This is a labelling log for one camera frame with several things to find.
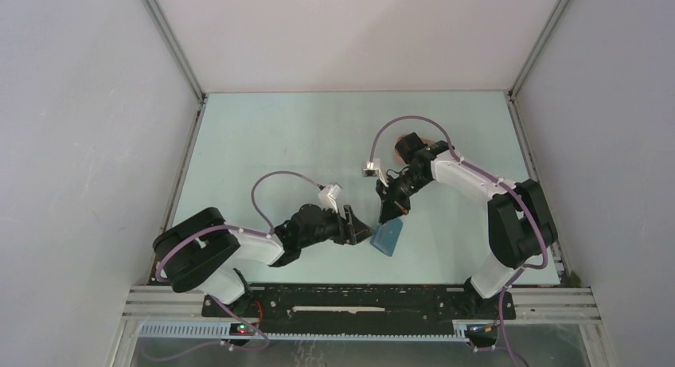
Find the blue card holder wallet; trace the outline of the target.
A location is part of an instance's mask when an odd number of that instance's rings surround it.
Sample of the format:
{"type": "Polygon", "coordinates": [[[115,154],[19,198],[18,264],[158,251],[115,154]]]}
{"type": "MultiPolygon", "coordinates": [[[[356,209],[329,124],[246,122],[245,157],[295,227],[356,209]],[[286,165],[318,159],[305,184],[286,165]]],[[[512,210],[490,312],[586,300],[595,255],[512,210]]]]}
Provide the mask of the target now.
{"type": "Polygon", "coordinates": [[[370,240],[370,245],[387,257],[393,257],[404,222],[397,218],[384,224],[378,224],[370,240]]]}

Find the pink oval tray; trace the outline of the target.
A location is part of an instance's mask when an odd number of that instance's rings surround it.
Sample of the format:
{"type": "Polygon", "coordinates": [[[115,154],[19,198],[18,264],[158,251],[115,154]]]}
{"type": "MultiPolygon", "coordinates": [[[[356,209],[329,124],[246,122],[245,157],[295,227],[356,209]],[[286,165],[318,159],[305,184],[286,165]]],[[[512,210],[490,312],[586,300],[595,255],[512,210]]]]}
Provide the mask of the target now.
{"type": "Polygon", "coordinates": [[[399,137],[395,145],[395,153],[405,164],[414,161],[431,161],[448,150],[447,142],[433,142],[430,139],[420,138],[416,133],[399,137]]]}

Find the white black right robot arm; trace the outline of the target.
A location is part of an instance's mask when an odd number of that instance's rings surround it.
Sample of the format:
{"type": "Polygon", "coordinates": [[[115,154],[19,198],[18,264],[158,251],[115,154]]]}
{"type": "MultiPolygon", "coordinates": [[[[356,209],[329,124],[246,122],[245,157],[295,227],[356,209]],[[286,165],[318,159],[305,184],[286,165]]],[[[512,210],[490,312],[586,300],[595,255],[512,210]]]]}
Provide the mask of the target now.
{"type": "Polygon", "coordinates": [[[412,196],[432,182],[454,187],[486,208],[490,253],[466,282],[468,291],[462,297],[466,313],[486,316],[495,306],[494,296],[518,273],[547,267],[548,247],[557,241],[558,232],[538,182],[492,175],[460,156],[448,141],[427,143],[416,133],[399,137],[395,152],[404,167],[377,181],[379,225],[409,214],[412,196]]]}

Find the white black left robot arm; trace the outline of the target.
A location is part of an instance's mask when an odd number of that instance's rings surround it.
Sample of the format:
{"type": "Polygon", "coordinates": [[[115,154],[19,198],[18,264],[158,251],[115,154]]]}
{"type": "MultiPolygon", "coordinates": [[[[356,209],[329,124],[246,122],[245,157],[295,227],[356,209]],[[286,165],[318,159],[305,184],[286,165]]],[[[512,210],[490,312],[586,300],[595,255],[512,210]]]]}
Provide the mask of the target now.
{"type": "Polygon", "coordinates": [[[252,296],[242,272],[227,267],[227,262],[283,267],[296,261],[304,248],[326,241],[357,245],[373,233],[350,205],[332,210],[305,204],[269,233],[228,224],[219,209],[209,207],[154,240],[154,277],[176,293],[197,290],[210,295],[238,317],[248,313],[252,296]]]}

